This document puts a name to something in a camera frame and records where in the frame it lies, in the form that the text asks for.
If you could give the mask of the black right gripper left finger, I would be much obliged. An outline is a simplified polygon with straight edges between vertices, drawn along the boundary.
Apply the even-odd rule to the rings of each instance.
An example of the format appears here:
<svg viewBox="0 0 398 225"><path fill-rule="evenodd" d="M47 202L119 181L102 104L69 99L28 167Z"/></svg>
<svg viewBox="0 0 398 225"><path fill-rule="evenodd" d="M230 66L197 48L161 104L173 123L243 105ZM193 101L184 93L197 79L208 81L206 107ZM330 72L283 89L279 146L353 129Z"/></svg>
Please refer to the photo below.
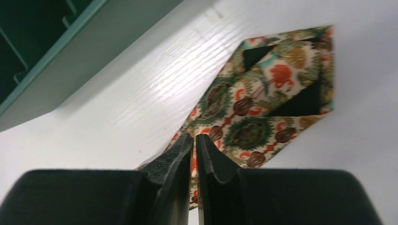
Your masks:
<svg viewBox="0 0 398 225"><path fill-rule="evenodd" d="M0 207L3 225L185 225L193 138L140 170L32 170Z"/></svg>

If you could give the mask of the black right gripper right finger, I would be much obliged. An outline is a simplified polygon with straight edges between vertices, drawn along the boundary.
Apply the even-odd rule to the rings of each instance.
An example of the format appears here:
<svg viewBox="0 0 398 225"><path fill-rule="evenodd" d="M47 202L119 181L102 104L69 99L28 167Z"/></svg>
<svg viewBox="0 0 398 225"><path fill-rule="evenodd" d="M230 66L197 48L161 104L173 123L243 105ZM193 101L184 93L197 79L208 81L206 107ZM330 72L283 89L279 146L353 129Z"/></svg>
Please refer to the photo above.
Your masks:
<svg viewBox="0 0 398 225"><path fill-rule="evenodd" d="M349 172L244 169L196 137L202 225L379 225L360 182Z"/></svg>

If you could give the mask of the beige paisley patterned tie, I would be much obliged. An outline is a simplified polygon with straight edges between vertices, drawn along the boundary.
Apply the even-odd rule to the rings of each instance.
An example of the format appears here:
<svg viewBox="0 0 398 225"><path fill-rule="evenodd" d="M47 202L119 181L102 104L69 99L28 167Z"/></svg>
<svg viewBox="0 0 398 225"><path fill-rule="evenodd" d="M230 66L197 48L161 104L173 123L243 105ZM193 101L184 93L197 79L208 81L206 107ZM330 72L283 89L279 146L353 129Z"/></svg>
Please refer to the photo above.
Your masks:
<svg viewBox="0 0 398 225"><path fill-rule="evenodd" d="M187 116L242 168L260 168L334 108L333 26L243 40Z"/></svg>

